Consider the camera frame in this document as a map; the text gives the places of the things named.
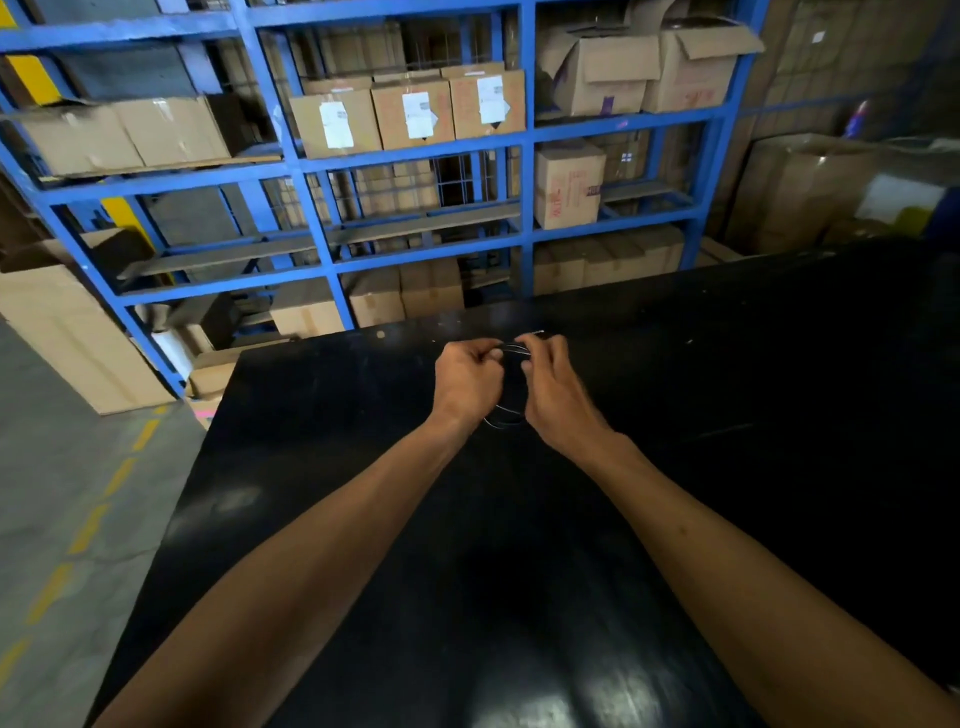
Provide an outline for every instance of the sticker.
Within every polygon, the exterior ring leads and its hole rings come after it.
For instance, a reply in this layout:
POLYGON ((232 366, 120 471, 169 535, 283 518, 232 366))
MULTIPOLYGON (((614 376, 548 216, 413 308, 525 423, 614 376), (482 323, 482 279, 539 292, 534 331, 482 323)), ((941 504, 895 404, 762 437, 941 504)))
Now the sticker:
POLYGON ((324 101, 320 104, 320 120, 324 123, 324 136, 328 149, 350 149, 353 134, 347 119, 347 110, 342 101, 324 101))
POLYGON ((430 110, 430 94, 426 91, 403 94, 403 116, 407 122, 407 135, 411 139, 433 136, 437 126, 437 114, 430 110))
POLYGON ((510 106, 503 100, 503 76, 485 76, 477 79, 480 97, 480 123, 499 124, 507 118, 510 106))

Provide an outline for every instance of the metal shelf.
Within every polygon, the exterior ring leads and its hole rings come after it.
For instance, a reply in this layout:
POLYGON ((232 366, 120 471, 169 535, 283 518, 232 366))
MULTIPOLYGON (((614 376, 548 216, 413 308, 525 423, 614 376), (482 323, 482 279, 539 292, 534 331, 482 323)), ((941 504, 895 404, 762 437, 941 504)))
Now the metal shelf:
MULTIPOLYGON (((326 2, 300 2, 286 5, 265 4, 258 7, 249 7, 242 0, 229 0, 228 11, 186 12, 185 0, 160 0, 159 6, 169 14, 140 19, 116 20, 99 23, 83 23, 75 25, 30 25, 26 22, 26 13, 16 12, 14 16, 23 26, 16 30, 0 30, 0 54, 38 54, 43 55, 51 51, 65 49, 101 48, 129 48, 143 47, 145 43, 175 42, 181 52, 188 49, 196 54, 197 49, 203 53, 203 46, 197 41, 221 38, 226 36, 239 37, 248 56, 250 67, 254 75, 263 101, 270 114, 270 121, 274 128, 276 147, 282 156, 282 161, 237 163, 219 168, 184 170, 177 172, 149 172, 138 173, 122 178, 107 178, 100 182, 59 182, 47 186, 41 185, 37 179, 24 170, 17 157, 6 147, 0 145, 0 164, 6 169, 13 183, 20 193, 30 202, 38 216, 44 221, 50 232, 62 240, 69 252, 76 258, 81 269, 89 276, 91 284, 97 289, 103 300, 115 312, 118 320, 128 330, 142 351, 152 360, 161 376, 168 385, 181 395, 183 381, 174 371, 170 362, 155 346, 153 339, 143 327, 140 320, 133 315, 132 306, 139 303, 158 303, 175 301, 193 296, 206 295, 227 291, 239 291, 258 286, 272 286, 292 280, 326 278, 330 284, 334 301, 341 313, 346 328, 353 328, 353 320, 340 284, 339 277, 344 273, 368 270, 388 265, 427 260, 438 257, 470 255, 502 249, 520 250, 520 270, 522 274, 523 295, 532 294, 533 287, 533 250, 536 243, 546 240, 556 240, 565 237, 596 234, 608 231, 620 231, 645 225, 659 225, 663 223, 682 223, 684 225, 684 254, 682 267, 690 267, 696 257, 699 241, 703 235, 704 226, 709 211, 709 203, 716 188, 720 175, 723 157, 726 154, 730 141, 736 111, 743 94, 750 66, 751 57, 743 57, 737 62, 736 69, 730 84, 728 98, 725 103, 714 109, 695 109, 678 113, 666 114, 630 114, 608 118, 589 119, 584 121, 567 121, 535 126, 523 133, 505 134, 483 139, 466 139, 437 144, 416 149, 390 152, 376 152, 365 155, 356 155, 348 158, 305 159, 300 156, 298 142, 291 135, 290 126, 280 111, 283 106, 277 93, 276 82, 267 63, 262 35, 273 34, 275 39, 284 40, 280 33, 285 28, 304 26, 316 23, 336 23, 356 20, 370 22, 382 19, 384 16, 402 17, 409 15, 420 16, 451 16, 464 13, 491 13, 491 36, 493 43, 493 57, 503 59, 502 18, 500 11, 507 8, 516 8, 519 21, 519 59, 520 67, 526 72, 527 118, 534 124, 534 79, 536 55, 536 9, 538 0, 517 0, 513 3, 497 3, 491 0, 335 0, 326 2), (546 141, 557 141, 579 136, 596 136, 608 133, 651 131, 651 148, 648 158, 648 176, 650 169, 655 165, 650 163, 651 158, 659 160, 663 146, 663 130, 667 127, 681 124, 704 123, 701 138, 700 152, 692 162, 693 175, 690 181, 689 194, 683 195, 671 191, 654 179, 636 181, 631 185, 605 188, 603 202, 614 203, 624 199, 634 199, 649 195, 668 195, 673 208, 646 212, 637 215, 617 215, 605 207, 605 217, 591 225, 578 228, 544 231, 537 228, 534 222, 534 150, 535 145, 546 141), (507 199, 506 195, 506 162, 508 148, 519 148, 520 162, 520 196, 518 199, 507 199), (484 205, 470 206, 473 209, 491 210, 497 220, 509 219, 504 231, 489 237, 478 237, 463 242, 444 243, 443 245, 426 245, 421 248, 384 255, 364 255, 346 257, 345 244, 359 240, 373 240, 377 236, 396 234, 397 231, 410 229, 410 221, 417 226, 416 214, 407 215, 405 222, 378 223, 364 221, 363 224, 345 223, 341 220, 338 206, 334 202, 329 172, 349 170, 369 165, 396 164, 415 161, 425 158, 443 158, 454 156, 470 156, 473 160, 473 192, 474 199, 479 199, 477 190, 481 189, 481 181, 476 172, 479 166, 477 160, 481 152, 496 151, 497 159, 497 199, 484 205), (324 199, 332 220, 328 224, 321 222, 318 211, 313 204, 313 196, 307 182, 306 175, 317 174, 324 199), (292 184, 297 198, 300 201, 303 219, 306 227, 303 230, 279 233, 279 227, 272 219, 266 198, 263 196, 259 182, 277 178, 288 179, 292 184), (172 251, 161 251, 161 255, 150 261, 140 275, 161 270, 178 271, 190 263, 189 256, 199 260, 223 261, 226 258, 256 261, 261 257, 275 255, 277 252, 289 253, 296 249, 315 250, 319 263, 315 265, 296 265, 279 270, 248 273, 230 278, 206 281, 189 282, 167 285, 144 290, 131 290, 131 283, 135 280, 107 279, 90 263, 84 243, 61 216, 61 206, 88 205, 91 201, 103 198, 123 198, 136 200, 137 196, 153 195, 177 190, 192 189, 237 183, 244 190, 250 190, 254 198, 259 199, 260 209, 266 208, 267 213, 261 214, 252 210, 252 216, 261 235, 254 238, 235 241, 234 244, 216 244, 207 246, 208 252, 194 252, 186 255, 164 255, 172 251), (335 259, 333 252, 340 253, 335 259)), ((763 17, 766 13, 768 0, 735 0, 732 16, 751 26, 759 32, 763 17)), ((285 51, 289 56, 289 47, 285 51)), ((462 62, 470 62, 469 50, 465 50, 462 62)), ((293 67, 292 59, 284 63, 293 67)), ((51 66, 51 73, 58 73, 51 66)), ((203 73, 192 75, 194 86, 198 93, 210 93, 219 88, 210 88, 210 83, 201 83, 203 73)), ((299 80, 288 78, 292 95, 302 93, 299 80)), ((9 99, 0 94, 0 102, 10 105, 9 99)), ((443 207, 432 211, 428 215, 431 228, 461 225, 457 215, 463 215, 464 208, 443 207)))

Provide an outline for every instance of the blue metal shelving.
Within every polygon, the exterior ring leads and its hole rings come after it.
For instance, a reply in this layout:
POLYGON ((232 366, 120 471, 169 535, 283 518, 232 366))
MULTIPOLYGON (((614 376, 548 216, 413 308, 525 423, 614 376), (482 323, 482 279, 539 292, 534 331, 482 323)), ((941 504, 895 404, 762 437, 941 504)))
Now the blue metal shelving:
MULTIPOLYGON (((35 208, 50 232, 63 241, 66 248, 77 259, 82 270, 89 276, 104 301, 113 309, 117 318, 136 340, 140 348, 151 358, 161 376, 178 394, 183 392, 182 378, 174 371, 170 362, 154 345, 149 333, 140 320, 132 313, 132 307, 139 303, 157 303, 175 301, 201 296, 209 293, 239 291, 256 286, 277 285, 300 279, 326 277, 333 292, 334 300, 344 320, 346 328, 354 324, 340 284, 343 273, 366 270, 398 263, 426 260, 437 257, 468 255, 485 251, 508 248, 521 249, 521 272, 523 294, 530 295, 533 287, 533 250, 534 245, 545 240, 562 237, 590 235, 599 232, 618 231, 646 225, 663 223, 682 223, 684 225, 684 254, 681 266, 690 267, 696 257, 700 239, 707 221, 709 204, 720 176, 724 155, 730 141, 737 109, 743 94, 747 76, 750 72, 752 57, 741 57, 722 106, 715 109, 696 109, 678 113, 649 114, 639 113, 609 118, 590 119, 573 123, 535 126, 534 78, 536 58, 536 14, 537 6, 551 0, 520 0, 514 3, 496 3, 492 0, 332 0, 327 2, 301 2, 296 4, 265 4, 249 7, 244 0, 229 0, 228 11, 177 12, 133 20, 115 20, 74 25, 30 25, 18 30, 0 30, 0 54, 43 54, 50 51, 77 51, 83 49, 123 48, 142 45, 145 42, 166 40, 196 49, 198 41, 223 37, 237 37, 243 40, 255 80, 259 86, 266 109, 269 112, 281 161, 246 163, 224 166, 216 169, 178 171, 162 173, 141 173, 126 178, 108 178, 102 182, 58 182, 40 183, 30 172, 21 166, 16 155, 5 145, 0 145, 0 164, 3 165, 21 194, 35 208), (298 142, 292 136, 290 126, 284 116, 283 106, 277 93, 276 82, 264 53, 259 33, 270 30, 291 28, 298 25, 323 23, 342 23, 345 21, 382 19, 389 16, 410 15, 461 15, 464 13, 486 13, 492 15, 492 43, 495 60, 503 59, 501 12, 516 8, 519 20, 519 58, 520 67, 526 72, 526 96, 528 131, 482 139, 465 139, 445 144, 437 144, 415 149, 389 152, 375 152, 349 158, 305 159, 300 156, 298 142), (703 123, 703 135, 699 154, 694 162, 688 204, 666 211, 646 214, 608 216, 592 225, 567 228, 555 231, 539 230, 534 223, 534 149, 535 145, 546 141, 555 141, 579 136, 594 136, 608 133, 622 133, 639 130, 651 130, 651 143, 648 150, 646 178, 656 176, 660 154, 663 147, 663 132, 667 127, 681 124, 703 123), (337 212, 327 172, 341 171, 355 167, 393 164, 425 158, 469 155, 473 160, 474 200, 481 199, 476 192, 481 184, 477 168, 480 152, 495 151, 497 155, 497 200, 507 202, 505 170, 507 152, 510 147, 520 149, 520 215, 504 230, 506 234, 483 236, 465 242, 445 243, 442 246, 426 246, 415 250, 384 255, 363 255, 348 257, 331 252, 327 238, 341 228, 359 227, 363 222, 344 223, 337 212), (317 175, 320 188, 331 213, 331 224, 324 226, 318 215, 310 193, 306 175, 317 175), (157 194, 174 190, 185 190, 208 185, 238 183, 252 216, 264 239, 275 240, 291 233, 278 232, 276 221, 270 213, 264 199, 260 182, 278 178, 291 181, 300 200, 308 233, 316 244, 319 265, 290 266, 273 271, 251 271, 245 275, 229 279, 208 282, 185 282, 155 289, 126 290, 119 281, 106 278, 91 264, 86 247, 80 236, 61 216, 63 206, 96 202, 105 197, 123 197, 135 199, 138 195, 157 194)), ((749 25, 759 33, 768 0, 737 0, 733 8, 733 17, 749 25)), ((185 8, 180 0, 168 0, 168 7, 185 8)), ((469 62, 468 43, 463 62, 469 62)), ((291 83, 294 94, 301 93, 299 83, 291 83)), ((455 213, 463 207, 441 207, 431 215, 455 213)), ((252 241, 238 240, 237 244, 250 244, 252 241)), ((172 255, 169 250, 161 250, 160 255, 172 255)))

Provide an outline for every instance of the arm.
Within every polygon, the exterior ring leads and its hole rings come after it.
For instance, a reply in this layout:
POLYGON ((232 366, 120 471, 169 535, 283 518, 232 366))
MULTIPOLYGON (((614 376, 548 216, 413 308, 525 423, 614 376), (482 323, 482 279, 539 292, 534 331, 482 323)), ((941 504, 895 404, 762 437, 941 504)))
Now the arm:
POLYGON ((503 382, 498 343, 447 344, 426 422, 228 571, 96 728, 263 725, 340 626, 434 480, 493 409, 503 382))
POLYGON ((527 420, 613 501, 768 723, 960 726, 960 708, 897 651, 611 430, 562 337, 518 341, 531 353, 527 420))

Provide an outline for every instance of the wrist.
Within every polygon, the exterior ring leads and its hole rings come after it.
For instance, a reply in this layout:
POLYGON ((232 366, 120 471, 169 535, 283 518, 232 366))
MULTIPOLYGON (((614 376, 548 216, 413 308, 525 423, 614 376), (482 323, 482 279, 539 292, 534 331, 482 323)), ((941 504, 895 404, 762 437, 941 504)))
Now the wrist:
POLYGON ((479 424, 479 420, 462 413, 435 409, 426 418, 423 427, 438 436, 465 442, 479 424))

